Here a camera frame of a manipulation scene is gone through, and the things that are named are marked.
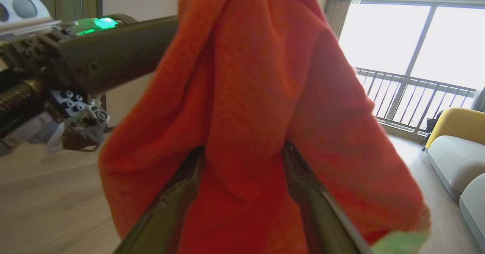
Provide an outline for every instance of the beige curtain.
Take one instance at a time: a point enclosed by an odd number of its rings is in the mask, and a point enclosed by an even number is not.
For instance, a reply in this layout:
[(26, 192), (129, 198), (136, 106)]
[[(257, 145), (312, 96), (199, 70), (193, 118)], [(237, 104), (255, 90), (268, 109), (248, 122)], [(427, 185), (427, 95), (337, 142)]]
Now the beige curtain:
[(347, 12), (352, 4), (359, 4), (360, 0), (327, 0), (325, 4), (325, 15), (329, 26), (334, 31), (337, 38), (340, 38), (342, 33)]

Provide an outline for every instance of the metal railing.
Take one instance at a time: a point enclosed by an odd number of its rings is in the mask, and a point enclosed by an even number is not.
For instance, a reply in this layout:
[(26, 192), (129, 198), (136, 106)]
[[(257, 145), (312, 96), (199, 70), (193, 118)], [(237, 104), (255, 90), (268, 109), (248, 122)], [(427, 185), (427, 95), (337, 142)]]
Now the metal railing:
[(375, 103), (377, 119), (414, 133), (450, 107), (470, 108), (475, 89), (411, 76), (355, 68), (364, 90)]

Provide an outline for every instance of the floor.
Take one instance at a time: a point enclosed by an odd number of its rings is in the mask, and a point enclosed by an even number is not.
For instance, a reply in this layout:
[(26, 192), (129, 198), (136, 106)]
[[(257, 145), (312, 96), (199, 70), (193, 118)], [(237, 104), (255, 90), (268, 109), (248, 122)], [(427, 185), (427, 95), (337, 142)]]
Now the floor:
[[(421, 254), (480, 254), (458, 205), (449, 197), (422, 146), (391, 137), (421, 186), (433, 230)], [(47, 156), (26, 145), (0, 158), (0, 252), (111, 253), (119, 243), (97, 172), (97, 153)]]

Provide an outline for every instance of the white seat cushion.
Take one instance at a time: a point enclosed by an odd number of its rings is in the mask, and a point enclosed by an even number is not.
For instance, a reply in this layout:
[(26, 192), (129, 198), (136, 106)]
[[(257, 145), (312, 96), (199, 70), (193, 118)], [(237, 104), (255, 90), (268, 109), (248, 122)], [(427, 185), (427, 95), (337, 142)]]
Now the white seat cushion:
[(460, 209), (480, 249), (485, 253), (485, 173), (476, 177), (460, 197)]
[(452, 136), (439, 136), (428, 154), (442, 183), (458, 202), (465, 187), (485, 173), (485, 145)]

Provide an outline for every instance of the towel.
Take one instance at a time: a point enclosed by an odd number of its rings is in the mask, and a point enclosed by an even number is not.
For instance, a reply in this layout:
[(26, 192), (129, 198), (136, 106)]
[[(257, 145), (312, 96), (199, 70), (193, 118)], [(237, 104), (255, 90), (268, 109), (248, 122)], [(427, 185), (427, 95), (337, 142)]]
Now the towel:
[(419, 187), (316, 0), (179, 0), (178, 15), (151, 84), (100, 155), (121, 237), (204, 145), (179, 253), (307, 253), (282, 167), (288, 139), (369, 244), (418, 234), (419, 249), (429, 229)]

